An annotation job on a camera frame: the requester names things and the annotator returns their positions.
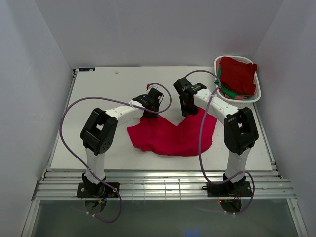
green cloth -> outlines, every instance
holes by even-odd
[[[217,76],[220,79],[221,78],[221,73],[222,73],[222,69],[221,66],[219,66],[218,68],[218,72],[217,72]],[[239,95],[239,96],[245,96],[245,97],[251,97],[252,95],[240,95],[234,91],[228,90],[227,88],[225,88],[225,86],[221,83],[221,89],[223,91],[224,94],[228,95],[229,97],[231,97],[232,99],[235,98],[235,96]]]

white laundry basket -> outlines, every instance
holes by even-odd
[[[240,57],[240,56],[228,56],[228,55],[224,55],[224,56],[219,56],[215,59],[214,61],[214,68],[215,68],[215,74],[217,75],[217,68],[216,68],[216,62],[217,60],[221,59],[222,57],[230,57],[233,58],[237,61],[243,62],[243,63],[252,63],[252,61],[248,58],[245,57]],[[258,76],[257,73],[255,72],[255,76],[253,79],[253,83],[256,85],[256,90],[255,90],[255,94],[251,99],[248,100],[233,100],[233,99],[228,99],[225,98],[219,91],[217,91],[217,95],[219,96],[219,98],[221,98],[222,100],[226,101],[227,103],[237,106],[237,107],[246,107],[247,105],[250,105],[256,101],[258,101],[261,97],[261,90],[260,90],[260,85],[259,85],[259,81],[258,81]]]

wire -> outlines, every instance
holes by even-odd
[[[172,103],[172,97],[171,97],[171,94],[169,92],[169,90],[162,84],[160,83],[150,83],[147,85],[147,88],[150,86],[150,85],[159,85],[161,86],[162,88],[164,88],[168,95],[169,95],[169,98],[170,98],[170,102],[169,102],[169,105],[167,106],[167,108],[161,110],[161,111],[151,111],[151,110],[148,110],[146,108],[143,108],[143,107],[140,107],[140,106],[137,106],[137,105],[133,105],[133,107],[135,108],[138,108],[138,109],[141,109],[141,110],[145,110],[145,111],[148,111],[148,112],[151,112],[153,114],[160,114],[162,112],[165,112],[166,110],[168,110],[171,106],[171,103]],[[64,120],[65,120],[65,117],[66,117],[66,114],[68,113],[68,111],[77,103],[81,102],[81,101],[84,101],[84,100],[90,100],[90,99],[99,99],[99,100],[106,100],[106,101],[111,101],[111,102],[115,102],[115,103],[119,103],[119,104],[123,104],[123,105],[127,105],[127,106],[131,106],[129,103],[126,103],[126,102],[122,102],[122,101],[119,101],[119,100],[113,100],[113,99],[108,99],[108,98],[105,98],[105,97],[97,97],[97,96],[90,96],[90,97],[84,97],[84,98],[81,98],[79,100],[76,100],[75,102],[73,102],[64,112],[64,114],[62,115],[61,117],[61,121],[60,121],[60,125],[59,125],[59,135],[60,135],[60,139],[62,141],[62,143],[64,144],[64,146],[66,147],[66,149],[74,156],[76,157],[86,168],[88,171],[90,171],[90,173],[92,174],[92,176],[97,179],[99,182],[101,182],[102,184],[104,184],[105,186],[111,188],[112,190],[114,190],[117,194],[118,194],[118,197],[119,197],[119,211],[118,211],[118,214],[117,216],[113,219],[113,220],[106,220],[104,218],[102,218],[101,216],[98,216],[98,215],[95,215],[94,213],[90,213],[90,212],[87,212],[89,214],[91,214],[93,217],[96,217],[98,219],[100,219],[101,221],[104,221],[105,223],[113,223],[115,222],[121,215],[122,213],[122,197],[119,193],[119,191],[114,188],[112,185],[106,183],[105,181],[101,180],[99,177],[97,177],[91,170],[91,168],[68,146],[68,144],[66,143],[65,139],[64,139],[64,136],[63,136],[63,131],[62,131],[62,127],[63,127],[63,124],[64,124]]]
[[[213,72],[210,72],[208,70],[194,70],[194,71],[191,71],[189,72],[188,74],[186,74],[184,77],[186,78],[187,76],[189,76],[190,74],[192,73],[197,73],[197,72],[204,72],[204,73],[209,73],[211,75],[213,75],[216,79],[218,79],[218,87],[216,87],[213,92],[211,93],[211,95],[214,95],[216,93],[216,91],[221,87],[221,80],[218,78],[217,75],[215,75]],[[241,214],[243,213],[249,206],[250,204],[252,203],[252,200],[253,200],[253,196],[254,196],[254,193],[255,193],[255,183],[253,181],[253,178],[251,176],[251,174],[248,172],[248,171],[240,171],[236,174],[234,174],[233,176],[231,176],[230,178],[224,180],[224,181],[220,181],[220,182],[212,182],[206,175],[206,172],[205,172],[205,169],[204,169],[204,166],[203,166],[203,160],[202,160],[202,136],[203,136],[203,128],[204,128],[204,124],[205,124],[205,120],[206,120],[206,116],[208,114],[208,110],[209,110],[209,107],[210,107],[210,104],[212,102],[212,99],[213,99],[213,96],[210,97],[208,103],[207,103],[207,106],[206,106],[206,109],[205,109],[205,113],[204,113],[204,116],[203,116],[203,119],[202,119],[202,124],[201,124],[201,128],[200,128],[200,132],[199,132],[199,137],[198,137],[198,158],[199,158],[199,163],[200,163],[200,166],[201,166],[201,171],[203,173],[203,176],[205,177],[205,179],[211,183],[211,184],[216,184],[216,185],[220,185],[220,184],[225,184],[226,182],[230,181],[231,179],[237,177],[238,175],[240,174],[243,174],[243,173],[246,173],[249,175],[250,179],[251,179],[251,182],[252,182],[252,194],[251,194],[251,198],[250,198],[250,201],[248,203],[248,205],[241,211],[237,212],[236,214]]]

table surface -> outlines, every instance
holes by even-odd
[[[214,71],[214,67],[98,67],[92,72],[78,72],[69,104],[86,96],[101,96],[129,102],[135,96],[144,94],[148,83],[159,82],[170,90],[173,100],[170,109],[164,112],[162,116],[173,124],[178,125],[183,120],[183,117],[178,94],[173,84],[186,73],[197,69]],[[210,90],[215,88],[213,84],[214,78],[207,73],[191,74],[188,80],[192,83],[201,82]],[[169,98],[163,89],[161,91],[165,95],[160,106],[160,109],[163,109],[168,105]],[[97,107],[106,110],[117,106],[119,104],[103,100],[86,100],[75,105],[68,112],[63,126],[63,134],[71,149],[84,161],[86,161],[86,154],[79,135],[91,111]],[[271,170],[268,149],[264,142],[256,112],[253,105],[248,107],[254,113],[259,139],[249,154],[246,169]],[[112,146],[106,152],[105,170],[200,170],[198,156],[161,156],[153,152],[143,152],[133,147],[126,128],[138,123],[139,119],[134,119],[116,129]],[[223,133],[223,125],[217,122],[213,135],[213,144],[203,153],[203,164],[206,170],[226,169],[228,149],[223,142]],[[84,166],[68,152],[60,138],[58,138],[51,169],[82,170]]]

purple cable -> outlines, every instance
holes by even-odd
[[[214,95],[216,93],[216,91],[221,87],[221,80],[218,78],[218,76],[216,76],[213,72],[210,72],[210,71],[207,71],[207,70],[194,70],[192,72],[189,72],[188,74],[186,74],[184,77],[186,78],[188,75],[192,74],[192,73],[197,73],[197,72],[204,72],[204,73],[209,73],[211,75],[213,75],[216,79],[218,79],[218,87],[215,88],[215,90],[213,90],[213,92],[211,93],[211,95]],[[205,179],[211,183],[211,184],[216,184],[216,185],[219,185],[219,184],[224,184],[228,181],[230,181],[231,179],[235,178],[236,176],[240,175],[240,174],[243,174],[243,173],[246,173],[249,175],[250,179],[251,179],[251,182],[252,182],[252,194],[251,194],[251,198],[250,198],[250,201],[249,203],[247,204],[247,206],[235,213],[235,214],[241,214],[243,213],[252,203],[252,200],[253,200],[253,197],[254,197],[254,193],[255,193],[255,183],[254,183],[254,180],[251,176],[251,174],[248,172],[248,171],[240,171],[236,174],[234,174],[232,177],[224,180],[224,181],[220,181],[220,182],[212,182],[206,175],[206,172],[205,172],[205,169],[204,169],[204,166],[203,166],[203,160],[202,160],[202,136],[203,136],[203,128],[204,128],[204,124],[205,124],[205,120],[206,120],[206,116],[208,114],[208,110],[209,110],[209,107],[211,105],[211,102],[212,102],[212,99],[213,99],[213,96],[211,96],[211,98],[209,99],[208,103],[207,103],[207,106],[206,106],[206,109],[205,109],[205,113],[204,113],[204,116],[203,116],[203,119],[202,119],[202,124],[201,124],[201,128],[200,128],[200,132],[199,132],[199,138],[198,138],[198,158],[199,158],[199,163],[200,163],[200,166],[201,166],[201,171],[203,173],[203,176],[205,177]]]
[[[167,106],[167,108],[165,108],[164,110],[161,110],[161,111],[151,111],[151,110],[148,110],[148,109],[145,109],[143,107],[140,107],[140,106],[137,106],[137,105],[133,105],[133,107],[135,108],[138,108],[138,109],[141,109],[141,110],[145,110],[145,111],[148,111],[148,112],[151,112],[153,114],[160,114],[162,112],[165,112],[166,110],[168,110],[171,106],[171,103],[172,103],[172,97],[171,97],[171,94],[169,92],[169,90],[162,84],[160,83],[150,83],[148,84],[148,86],[150,85],[159,85],[161,86],[162,88],[164,88],[168,95],[169,95],[169,98],[170,98],[170,102],[169,102],[169,105]],[[62,118],[61,118],[61,121],[60,121],[60,125],[59,125],[59,135],[60,135],[60,139],[62,141],[62,143],[64,144],[64,146],[67,148],[67,150],[74,156],[76,157],[86,168],[87,170],[89,170],[91,172],[91,169],[90,167],[67,145],[65,139],[64,139],[64,136],[63,136],[63,132],[62,132],[62,127],[63,127],[63,123],[64,123],[64,120],[65,120],[65,117],[66,117],[66,114],[68,113],[68,111],[72,108],[72,106],[74,106],[75,104],[81,102],[81,101],[84,101],[84,100],[89,100],[89,99],[99,99],[99,100],[107,100],[107,101],[111,101],[111,102],[115,102],[115,103],[119,103],[119,104],[123,104],[123,105],[128,105],[128,106],[131,106],[129,103],[126,103],[126,102],[122,102],[122,101],[119,101],[119,100],[113,100],[113,99],[108,99],[108,98],[105,98],[105,97],[97,97],[97,96],[90,96],[90,97],[85,97],[85,98],[81,98],[79,100],[76,100],[75,102],[73,102],[64,112],[64,114],[62,115]],[[114,188],[113,186],[111,186],[110,184],[106,183],[105,181],[99,179],[93,172],[91,172],[92,176],[94,178],[96,178],[99,182],[101,182],[102,184],[104,184],[105,186],[108,186],[109,188],[113,189],[117,194],[118,194],[118,197],[119,197],[119,212],[118,212],[118,215],[111,221],[108,221],[104,218],[102,218],[101,216],[98,216],[98,215],[95,215],[93,213],[90,213],[91,215],[94,215],[95,217],[97,217],[98,219],[106,222],[106,223],[113,223],[114,221],[116,221],[121,213],[122,213],[122,197],[120,195],[120,193],[117,191],[116,188]]]

